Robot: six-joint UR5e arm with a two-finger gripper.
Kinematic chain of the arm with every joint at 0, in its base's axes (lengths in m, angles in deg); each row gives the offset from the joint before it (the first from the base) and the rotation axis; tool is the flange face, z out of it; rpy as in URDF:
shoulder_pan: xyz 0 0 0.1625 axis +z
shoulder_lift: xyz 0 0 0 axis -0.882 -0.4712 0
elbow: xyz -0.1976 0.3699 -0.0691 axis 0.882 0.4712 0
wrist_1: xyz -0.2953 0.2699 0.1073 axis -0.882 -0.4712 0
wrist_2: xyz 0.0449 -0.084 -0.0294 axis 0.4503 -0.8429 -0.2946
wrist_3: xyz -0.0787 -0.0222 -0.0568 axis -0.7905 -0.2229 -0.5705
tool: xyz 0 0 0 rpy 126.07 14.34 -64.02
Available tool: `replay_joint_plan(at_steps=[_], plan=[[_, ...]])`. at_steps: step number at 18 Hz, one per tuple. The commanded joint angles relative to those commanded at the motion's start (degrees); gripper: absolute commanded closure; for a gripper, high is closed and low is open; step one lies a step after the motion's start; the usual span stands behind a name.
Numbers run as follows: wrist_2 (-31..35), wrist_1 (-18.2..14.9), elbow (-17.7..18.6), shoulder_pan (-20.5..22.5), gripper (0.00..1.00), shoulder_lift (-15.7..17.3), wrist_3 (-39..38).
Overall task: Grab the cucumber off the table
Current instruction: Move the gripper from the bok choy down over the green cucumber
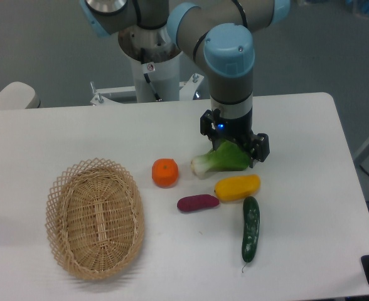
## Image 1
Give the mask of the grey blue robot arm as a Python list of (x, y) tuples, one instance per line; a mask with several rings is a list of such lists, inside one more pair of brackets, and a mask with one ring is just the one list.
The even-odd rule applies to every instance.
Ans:
[(222, 1), (207, 9), (194, 3), (170, 8), (168, 1), (81, 1), (80, 7), (97, 35), (118, 36), (138, 102), (179, 99), (178, 59), (186, 55), (209, 84), (211, 109), (201, 116), (201, 134), (214, 149), (227, 140), (252, 162), (267, 158), (268, 136), (252, 130), (252, 35), (282, 21), (289, 1)]

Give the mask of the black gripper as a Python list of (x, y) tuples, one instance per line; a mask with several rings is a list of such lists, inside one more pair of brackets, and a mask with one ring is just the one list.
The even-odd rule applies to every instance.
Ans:
[(221, 111), (206, 110), (200, 117), (200, 133), (212, 141), (213, 150), (217, 150), (223, 140), (237, 144), (249, 157), (249, 167), (256, 162), (264, 162), (270, 154), (269, 136), (252, 132), (251, 108), (245, 115), (235, 119), (225, 119)]

